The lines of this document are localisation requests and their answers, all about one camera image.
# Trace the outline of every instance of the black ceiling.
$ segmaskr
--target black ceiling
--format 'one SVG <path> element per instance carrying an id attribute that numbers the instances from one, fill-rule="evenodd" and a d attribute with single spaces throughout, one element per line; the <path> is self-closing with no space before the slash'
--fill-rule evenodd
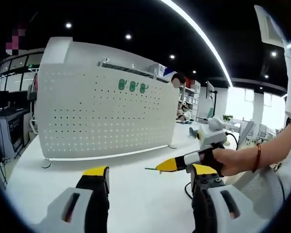
<path id="1" fill-rule="evenodd" d="M 178 14 L 159 0 L 95 0 L 77 3 L 40 1 L 24 2 L 5 8 L 3 33 L 11 37 L 12 27 L 22 25 L 26 36 L 20 49 L 45 47 L 51 36 L 71 36 L 74 41 L 102 44 L 130 51 L 159 62 L 188 77 L 206 80 L 216 87 L 227 87 L 224 74 L 201 37 Z M 291 39 L 291 0 L 175 0 L 204 30 L 217 49 L 235 86 L 260 91 L 259 83 L 238 82 L 239 79 L 266 82 L 287 88 L 287 71 L 282 48 L 261 42 L 254 4 L 263 6 Z M 72 23 L 71 29 L 65 24 Z M 125 40 L 130 33 L 132 40 Z M 0 41 L 0 52 L 4 51 Z M 271 51 L 278 56 L 270 58 Z M 269 79 L 261 75 L 267 68 Z M 263 85 L 263 90 L 284 94 Z"/>

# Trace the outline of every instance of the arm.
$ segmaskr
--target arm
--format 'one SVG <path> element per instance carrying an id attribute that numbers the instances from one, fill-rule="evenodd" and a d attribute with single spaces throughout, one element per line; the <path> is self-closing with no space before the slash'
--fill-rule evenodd
<path id="1" fill-rule="evenodd" d="M 291 123 L 272 141 L 261 144 L 259 168 L 284 160 L 291 149 Z M 245 170 L 252 170 L 257 158 L 257 147 L 237 151 L 239 159 L 247 164 Z"/>

